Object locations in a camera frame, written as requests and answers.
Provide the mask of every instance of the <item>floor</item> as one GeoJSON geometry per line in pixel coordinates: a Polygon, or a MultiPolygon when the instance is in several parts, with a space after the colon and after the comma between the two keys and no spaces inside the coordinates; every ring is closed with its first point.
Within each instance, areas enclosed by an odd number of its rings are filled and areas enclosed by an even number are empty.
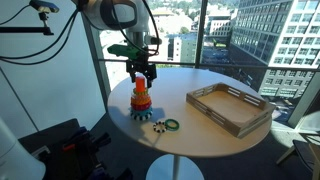
{"type": "MultiPolygon", "coordinates": [[[[131,140],[120,132],[105,115],[92,129],[92,134],[99,136],[108,132],[112,142],[97,154],[107,166],[107,172],[118,177],[126,168],[133,173],[134,180],[143,180],[149,166],[161,152],[145,147],[131,140]]],[[[292,129],[274,122],[268,136],[255,147],[223,158],[191,158],[200,168],[206,180],[306,180],[311,179],[311,172],[292,156],[282,165],[276,160],[292,145],[292,139],[318,141],[313,135],[299,134],[292,129]]]]}

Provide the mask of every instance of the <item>table base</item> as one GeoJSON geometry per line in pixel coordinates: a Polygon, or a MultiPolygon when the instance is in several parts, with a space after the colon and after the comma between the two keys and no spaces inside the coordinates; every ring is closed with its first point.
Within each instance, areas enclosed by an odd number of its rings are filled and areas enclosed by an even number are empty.
{"type": "Polygon", "coordinates": [[[164,155],[156,159],[150,166],[146,180],[197,179],[204,180],[198,166],[187,157],[164,155]]]}

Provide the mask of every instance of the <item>trees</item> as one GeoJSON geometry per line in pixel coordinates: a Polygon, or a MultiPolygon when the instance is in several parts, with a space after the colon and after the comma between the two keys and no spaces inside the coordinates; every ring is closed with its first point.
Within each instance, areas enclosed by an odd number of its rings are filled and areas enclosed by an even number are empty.
{"type": "Polygon", "coordinates": [[[159,31],[160,31],[161,33],[164,33],[163,27],[161,27],[159,31]]]}
{"type": "Polygon", "coordinates": [[[212,39],[212,42],[213,42],[213,46],[217,47],[217,41],[214,38],[212,39]]]}
{"type": "Polygon", "coordinates": [[[186,28],[186,27],[181,27],[180,28],[180,34],[187,34],[187,33],[189,33],[189,29],[188,28],[186,28]]]}
{"type": "Polygon", "coordinates": [[[159,1],[149,2],[148,5],[151,10],[157,9],[158,7],[163,7],[163,3],[159,1]]]}
{"type": "Polygon", "coordinates": [[[200,10],[198,10],[198,11],[193,11],[193,12],[191,12],[190,14],[187,14],[187,16],[190,18],[190,19],[192,19],[192,21],[194,21],[194,18],[195,17],[197,17],[198,15],[200,14],[200,10]]]}

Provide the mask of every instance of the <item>office chair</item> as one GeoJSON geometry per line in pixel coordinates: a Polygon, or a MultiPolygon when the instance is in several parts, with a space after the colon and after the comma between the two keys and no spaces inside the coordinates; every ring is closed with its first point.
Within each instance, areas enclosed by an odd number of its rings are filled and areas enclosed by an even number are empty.
{"type": "Polygon", "coordinates": [[[293,140],[293,146],[276,162],[283,163],[290,155],[297,153],[303,164],[312,172],[312,180],[320,180],[320,148],[316,144],[293,140]]]}

